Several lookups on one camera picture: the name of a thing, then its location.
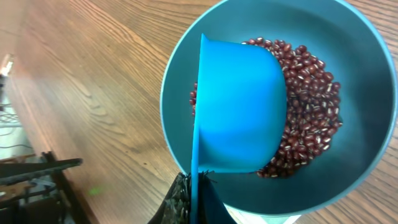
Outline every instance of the bowl rim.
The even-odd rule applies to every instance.
[[[180,168],[180,170],[182,172],[185,173],[185,171],[182,169],[182,166],[180,165],[180,163],[178,162],[177,158],[175,157],[175,154],[172,151],[172,148],[170,147],[170,143],[169,143],[169,139],[167,138],[167,134],[165,132],[165,127],[164,127],[164,118],[163,118],[163,90],[164,90],[164,85],[165,85],[165,79],[166,79],[166,75],[167,72],[169,70],[169,66],[170,63],[172,61],[172,58],[175,54],[175,52],[177,51],[181,41],[185,38],[185,36],[191,31],[191,29],[196,25],[196,23],[198,23],[203,17],[205,17],[209,12],[211,12],[213,9],[217,8],[218,6],[226,3],[227,1],[230,0],[222,0],[219,3],[215,4],[214,6],[210,7],[209,9],[207,9],[200,17],[198,17],[198,19],[195,20],[195,22],[193,22],[191,24],[191,26],[187,29],[187,31],[185,31],[185,33],[181,36],[180,40],[177,42],[176,46],[173,49],[172,54],[170,55],[169,61],[167,62],[167,66],[163,75],[163,80],[162,80],[162,88],[160,90],[160,118],[162,121],[162,129],[163,129],[163,134],[165,136],[165,140],[167,143],[167,147],[169,148],[169,151],[174,159],[174,161],[177,163],[178,168]],[[396,69],[395,69],[395,65],[394,65],[394,60],[391,56],[391,53],[387,47],[387,44],[385,43],[382,35],[379,33],[379,31],[377,31],[377,29],[375,28],[375,26],[370,22],[370,20],[362,13],[360,12],[358,9],[356,9],[354,6],[352,6],[350,3],[346,2],[345,0],[332,0],[332,1],[336,1],[337,3],[340,3],[342,6],[344,6],[345,8],[347,8],[348,10],[350,10],[352,13],[354,13],[359,19],[362,20],[363,23],[365,23],[365,25],[368,27],[368,29],[373,33],[373,35],[375,36],[375,38],[377,39],[377,42],[379,43],[379,45],[381,46],[381,49],[384,53],[384,56],[387,60],[388,66],[389,66],[389,70],[390,70],[390,75],[392,78],[392,114],[390,117],[390,124],[387,130],[387,134],[383,140],[383,143],[381,145],[381,148],[379,150],[379,152],[376,154],[375,158],[373,159],[372,163],[369,165],[369,167],[358,177],[357,180],[355,180],[350,186],[348,186],[346,189],[344,189],[342,192],[340,192],[339,194],[335,195],[333,198],[320,203],[316,206],[310,207],[310,208],[306,208],[300,211],[296,211],[296,212],[290,212],[290,213],[281,213],[281,214],[265,214],[265,213],[256,213],[256,212],[250,212],[250,211],[246,211],[246,210],[242,210],[240,208],[236,208],[234,206],[228,205],[227,203],[225,203],[225,205],[227,205],[227,207],[230,208],[234,208],[236,210],[239,210],[241,212],[246,212],[246,213],[250,213],[250,214],[255,214],[255,215],[261,215],[261,216],[265,216],[265,217],[287,217],[287,216],[293,216],[293,215],[303,215],[305,213],[309,213],[315,210],[319,210],[321,208],[325,208],[328,205],[331,205],[335,202],[337,202],[339,199],[345,197],[346,195],[348,195],[351,191],[353,191],[356,187],[358,187],[360,184],[362,184],[362,182],[364,182],[366,180],[366,178],[370,175],[370,173],[373,171],[373,169],[377,166],[377,164],[379,163],[379,161],[381,160],[381,158],[383,157],[389,143],[392,137],[392,133],[394,132],[394,128],[396,125],[396,118],[397,118],[397,99],[398,99],[398,84],[397,84],[397,77],[396,77]]]

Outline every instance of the blue plastic scoop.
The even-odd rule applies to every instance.
[[[262,168],[278,149],[285,118],[285,80],[275,57],[262,47],[208,40],[202,34],[191,215],[196,213],[198,173]]]

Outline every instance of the adzuki bean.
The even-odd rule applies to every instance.
[[[326,63],[300,45],[296,49],[284,40],[249,39],[242,44],[268,50],[278,61],[285,78],[287,115],[278,151],[256,174],[262,178],[289,177],[295,170],[329,150],[332,136],[343,125],[338,120],[340,83],[326,72]],[[198,83],[190,92],[195,115]]]

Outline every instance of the black object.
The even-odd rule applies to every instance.
[[[165,206],[166,200],[172,197],[172,192],[175,186],[177,178],[174,179],[169,191],[167,192],[165,198],[159,209],[156,211],[155,215],[148,222],[148,224],[160,224],[165,222]],[[199,206],[198,206],[198,224],[236,224],[233,218],[229,215],[224,204],[218,197],[211,180],[204,176],[199,181]]]
[[[47,163],[0,164],[0,185],[12,185],[79,166],[82,159],[67,159]]]
[[[79,166],[82,159],[57,161],[51,152],[42,153],[43,163],[0,164],[0,185],[13,185],[50,175],[55,185],[45,185],[44,190],[26,192],[8,200],[0,201],[0,223],[6,224],[53,224],[63,223],[66,212],[75,223],[90,223],[62,170]],[[39,201],[29,203],[29,198],[41,195]],[[25,204],[19,206],[19,200]]]
[[[21,224],[60,223],[62,208],[55,198],[45,198],[23,205],[19,210]]]

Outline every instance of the wood grain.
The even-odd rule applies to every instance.
[[[217,0],[32,0],[8,94],[37,151],[67,171],[93,223],[146,223],[177,175],[159,118],[162,74]],[[398,2],[351,0],[398,65]],[[298,223],[397,223],[398,130],[358,190]]]

